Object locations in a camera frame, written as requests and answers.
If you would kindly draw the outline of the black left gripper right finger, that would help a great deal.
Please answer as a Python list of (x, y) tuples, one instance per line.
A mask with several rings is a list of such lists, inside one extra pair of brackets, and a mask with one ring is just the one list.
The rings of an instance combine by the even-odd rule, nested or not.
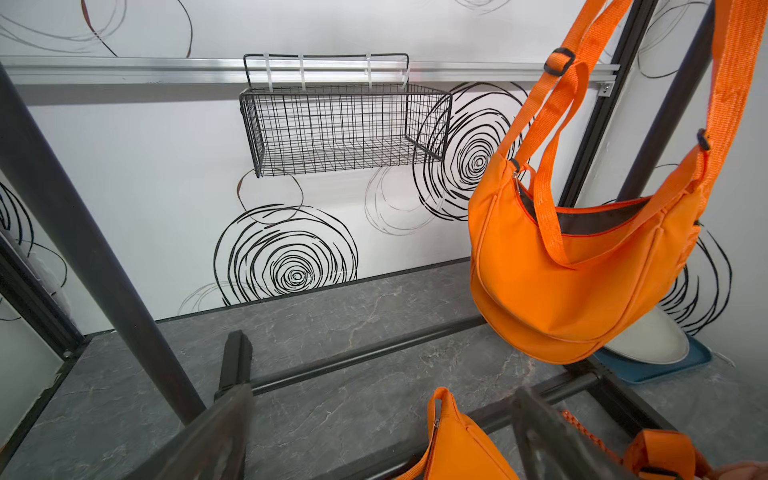
[(512, 426), (528, 479), (633, 479), (531, 389), (512, 396)]

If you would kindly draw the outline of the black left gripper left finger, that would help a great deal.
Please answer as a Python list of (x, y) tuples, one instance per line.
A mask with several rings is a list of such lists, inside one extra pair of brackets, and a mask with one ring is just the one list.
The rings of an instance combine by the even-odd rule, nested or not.
[(242, 479), (253, 412), (251, 389), (230, 389), (126, 477)]

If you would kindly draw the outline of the orange crescent shoulder bag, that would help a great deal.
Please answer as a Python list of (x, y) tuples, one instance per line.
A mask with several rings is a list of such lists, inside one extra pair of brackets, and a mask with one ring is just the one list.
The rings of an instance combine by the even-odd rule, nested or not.
[(551, 180), (560, 135), (628, 9), (583, 6), (469, 202), (473, 300), (508, 343), (550, 364), (589, 357), (670, 290), (739, 129), (767, 20), (763, 1), (715, 4), (707, 123), (655, 194), (559, 207)]

